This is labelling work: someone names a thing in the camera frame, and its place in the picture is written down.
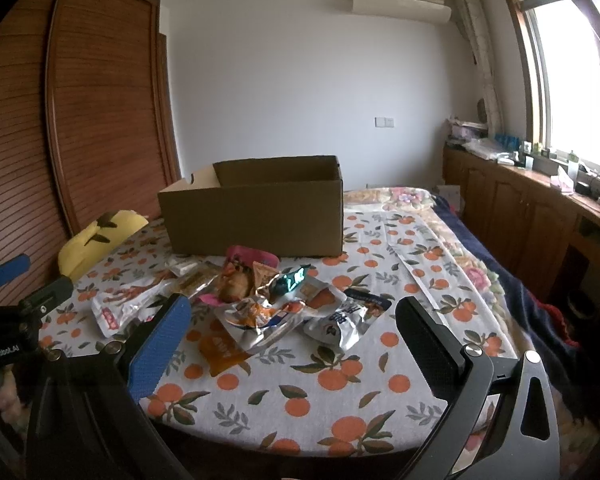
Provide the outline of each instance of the yellow pillow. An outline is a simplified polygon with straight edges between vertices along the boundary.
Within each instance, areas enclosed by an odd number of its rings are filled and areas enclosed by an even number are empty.
[[[146,218],[135,211],[104,213],[60,249],[60,274],[77,282],[91,267],[147,223]]]

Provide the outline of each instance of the blue gripper pad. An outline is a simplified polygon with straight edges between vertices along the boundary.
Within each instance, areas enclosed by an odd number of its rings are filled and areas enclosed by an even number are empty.
[[[0,265],[0,286],[6,285],[29,270],[31,261],[26,254],[19,254],[8,262]]]
[[[127,386],[134,402],[151,395],[173,353],[185,336],[191,321],[189,300],[178,295],[158,311],[147,325],[155,323],[151,333],[144,340],[128,365]]]

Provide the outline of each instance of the human hand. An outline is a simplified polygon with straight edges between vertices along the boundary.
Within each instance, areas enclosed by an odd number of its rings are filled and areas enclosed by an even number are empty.
[[[2,369],[3,380],[0,387],[0,412],[2,420],[7,424],[14,424],[22,414],[22,403],[18,398],[16,389],[16,379],[13,376],[11,367]]]

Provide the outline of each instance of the pink snack bag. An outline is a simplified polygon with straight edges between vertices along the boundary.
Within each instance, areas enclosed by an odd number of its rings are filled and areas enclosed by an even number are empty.
[[[234,245],[227,249],[218,288],[212,294],[202,294],[199,300],[211,306],[234,303],[245,298],[253,287],[253,263],[276,268],[280,260],[275,254]]]

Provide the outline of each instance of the wall socket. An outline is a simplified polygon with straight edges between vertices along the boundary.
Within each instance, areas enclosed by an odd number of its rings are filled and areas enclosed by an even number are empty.
[[[393,128],[393,117],[376,117],[376,128]]]

